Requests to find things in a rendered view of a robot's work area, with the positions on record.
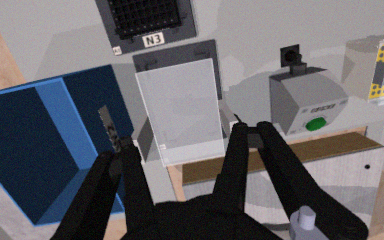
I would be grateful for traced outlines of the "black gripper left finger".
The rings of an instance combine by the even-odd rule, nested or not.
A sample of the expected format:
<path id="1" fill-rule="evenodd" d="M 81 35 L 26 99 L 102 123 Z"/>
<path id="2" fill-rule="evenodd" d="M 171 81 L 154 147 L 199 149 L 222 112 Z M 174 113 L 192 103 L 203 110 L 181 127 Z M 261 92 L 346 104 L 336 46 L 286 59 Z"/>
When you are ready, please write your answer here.
<path id="1" fill-rule="evenodd" d="M 142 167 L 153 137 L 149 117 L 143 114 L 132 135 L 118 139 L 121 156 L 120 152 L 100 153 L 50 240 L 103 240 L 121 173 L 126 240 L 162 240 Z"/>

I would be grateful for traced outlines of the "blue open-top bin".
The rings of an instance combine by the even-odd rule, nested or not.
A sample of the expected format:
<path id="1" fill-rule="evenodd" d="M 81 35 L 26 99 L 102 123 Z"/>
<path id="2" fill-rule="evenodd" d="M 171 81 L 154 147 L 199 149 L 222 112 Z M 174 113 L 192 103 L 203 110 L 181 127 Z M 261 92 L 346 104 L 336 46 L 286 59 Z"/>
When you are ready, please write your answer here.
<path id="1" fill-rule="evenodd" d="M 97 156 L 133 131 L 111 64 L 1 89 L 0 186 L 34 227 L 61 223 Z"/>

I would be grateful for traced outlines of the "grey bench mat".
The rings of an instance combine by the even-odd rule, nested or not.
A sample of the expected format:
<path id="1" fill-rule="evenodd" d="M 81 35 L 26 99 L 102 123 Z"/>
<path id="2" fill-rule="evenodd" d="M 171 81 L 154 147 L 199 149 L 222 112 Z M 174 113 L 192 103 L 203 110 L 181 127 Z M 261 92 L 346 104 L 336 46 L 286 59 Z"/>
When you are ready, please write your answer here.
<path id="1" fill-rule="evenodd" d="M 190 0 L 197 36 L 115 56 L 95 0 L 0 0 L 0 33 L 25 81 L 111 64 L 134 130 L 147 114 L 132 55 L 215 40 L 222 99 L 249 127 L 271 122 L 269 76 L 280 48 L 340 82 L 346 41 L 384 35 L 384 0 Z M 366 126 L 384 146 L 384 105 L 352 98 L 329 127 L 285 142 Z"/>

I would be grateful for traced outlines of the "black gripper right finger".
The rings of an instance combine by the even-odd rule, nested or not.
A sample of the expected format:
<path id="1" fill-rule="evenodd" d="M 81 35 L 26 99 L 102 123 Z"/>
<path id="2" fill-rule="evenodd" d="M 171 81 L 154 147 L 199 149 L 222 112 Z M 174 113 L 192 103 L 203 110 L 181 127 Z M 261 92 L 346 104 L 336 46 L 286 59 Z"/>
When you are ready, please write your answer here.
<path id="1" fill-rule="evenodd" d="M 290 221 L 291 240 L 367 240 L 366 224 L 318 186 L 271 122 L 249 127 L 223 99 L 218 107 L 229 142 L 198 240 L 235 240 L 238 210 L 245 212 L 249 148 L 260 154 Z"/>

